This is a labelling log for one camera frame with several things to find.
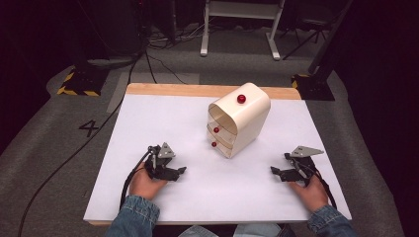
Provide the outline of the cream drawer cabinet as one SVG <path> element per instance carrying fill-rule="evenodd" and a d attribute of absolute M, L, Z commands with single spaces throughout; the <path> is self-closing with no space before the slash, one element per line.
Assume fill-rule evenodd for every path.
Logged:
<path fill-rule="evenodd" d="M 221 125 L 236 135 L 232 157 L 260 134 L 271 108 L 267 93 L 246 83 L 209 105 L 208 124 Z"/>

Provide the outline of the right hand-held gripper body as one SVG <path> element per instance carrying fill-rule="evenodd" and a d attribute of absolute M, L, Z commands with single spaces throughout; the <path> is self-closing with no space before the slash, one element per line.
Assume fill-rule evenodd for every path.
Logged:
<path fill-rule="evenodd" d="M 312 155 L 322 154 L 323 151 L 311 147 L 299 145 L 293 152 L 286 153 L 285 158 L 291 163 L 293 168 L 290 174 L 300 175 L 300 180 L 307 186 L 312 176 L 318 173 L 317 168 L 311 158 Z"/>

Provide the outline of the black yellow striped stand base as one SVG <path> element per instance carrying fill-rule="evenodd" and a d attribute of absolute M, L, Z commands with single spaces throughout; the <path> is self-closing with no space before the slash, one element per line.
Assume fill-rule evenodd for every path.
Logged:
<path fill-rule="evenodd" d="M 59 87 L 57 94 L 98 97 L 109 74 L 108 69 L 80 71 L 72 68 Z"/>
<path fill-rule="evenodd" d="M 291 78 L 292 86 L 298 90 L 303 100 L 334 101 L 335 98 L 328 84 L 319 81 L 314 75 L 295 74 Z"/>

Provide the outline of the cream drawer with red knob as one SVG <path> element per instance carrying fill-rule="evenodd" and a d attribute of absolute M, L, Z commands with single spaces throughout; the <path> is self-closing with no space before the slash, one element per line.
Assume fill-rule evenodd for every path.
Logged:
<path fill-rule="evenodd" d="M 236 135 L 229 132 L 227 129 L 221 125 L 207 125 L 208 136 L 210 139 L 215 140 L 226 147 L 232 147 L 236 139 Z"/>
<path fill-rule="evenodd" d="M 212 148 L 217 149 L 226 158 L 231 158 L 232 157 L 232 145 L 231 144 L 224 141 L 219 136 L 213 135 L 211 133 L 207 134 L 207 138 L 209 140 L 209 145 Z"/>

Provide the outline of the white metal table frame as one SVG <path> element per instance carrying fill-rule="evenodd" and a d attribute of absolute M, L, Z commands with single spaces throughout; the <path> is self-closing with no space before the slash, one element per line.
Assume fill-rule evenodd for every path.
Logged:
<path fill-rule="evenodd" d="M 245 19 L 272 20 L 271 30 L 266 33 L 267 42 L 274 60 L 281 56 L 275 43 L 275 34 L 284 10 L 286 0 L 279 0 L 275 4 L 222 2 L 220 0 L 206 0 L 204 9 L 204 33 L 200 55 L 205 57 L 209 53 L 210 17 L 231 17 Z"/>

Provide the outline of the person's left hand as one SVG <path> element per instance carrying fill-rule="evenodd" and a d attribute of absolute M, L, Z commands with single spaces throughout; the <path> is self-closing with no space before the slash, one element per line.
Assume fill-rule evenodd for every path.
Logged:
<path fill-rule="evenodd" d="M 153 200 L 166 185 L 167 181 L 152 180 L 144 168 L 139 168 L 135 171 L 130 181 L 128 193 L 133 196 Z"/>

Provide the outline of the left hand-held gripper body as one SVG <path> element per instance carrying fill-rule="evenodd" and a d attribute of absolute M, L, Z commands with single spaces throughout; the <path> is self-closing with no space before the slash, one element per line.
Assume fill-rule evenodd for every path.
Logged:
<path fill-rule="evenodd" d="M 151 179 L 161 180 L 161 175 L 172 173 L 173 169 L 167 168 L 167 165 L 175 157 L 175 153 L 166 142 L 162 145 L 149 146 L 148 151 L 144 168 Z"/>

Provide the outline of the black slanted stand post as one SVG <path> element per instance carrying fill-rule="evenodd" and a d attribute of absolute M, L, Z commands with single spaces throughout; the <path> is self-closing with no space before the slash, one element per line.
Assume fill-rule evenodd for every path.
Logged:
<path fill-rule="evenodd" d="M 350 6 L 352 5 L 353 0 L 347 0 L 347 3 L 345 4 L 344 8 L 340 11 L 340 13 L 337 15 L 333 25 L 332 30 L 329 33 L 328 37 L 326 38 L 324 44 L 319 49 L 317 54 L 315 55 L 313 61 L 311 62 L 310 66 L 308 67 L 307 71 L 310 74 L 314 74 L 317 70 L 317 68 L 320 66 L 321 61 L 326 53 L 326 50 L 330 43 L 332 42 L 336 32 L 338 31 L 343 19 L 345 18 L 348 10 L 350 9 Z"/>

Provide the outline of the person's right hand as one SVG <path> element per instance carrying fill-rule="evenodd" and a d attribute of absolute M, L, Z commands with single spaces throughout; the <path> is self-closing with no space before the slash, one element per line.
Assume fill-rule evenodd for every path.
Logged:
<path fill-rule="evenodd" d="M 302 187 L 296 182 L 288 182 L 288 185 L 311 212 L 329 204 L 328 195 L 320 180 L 315 176 L 310 179 L 307 187 Z"/>

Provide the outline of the white table sheet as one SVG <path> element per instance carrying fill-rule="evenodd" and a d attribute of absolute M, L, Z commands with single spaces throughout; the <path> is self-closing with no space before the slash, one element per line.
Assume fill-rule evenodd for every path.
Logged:
<path fill-rule="evenodd" d="M 313 161 L 328 183 L 338 210 L 351 214 L 307 105 L 274 100 L 259 136 L 232 158 L 211 147 L 206 97 L 127 95 L 121 106 L 84 215 L 92 224 L 113 220 L 127 175 L 151 145 L 168 143 L 176 182 L 155 197 L 162 224 L 299 222 L 309 214 L 272 168 L 286 170 L 285 153 L 316 148 Z"/>

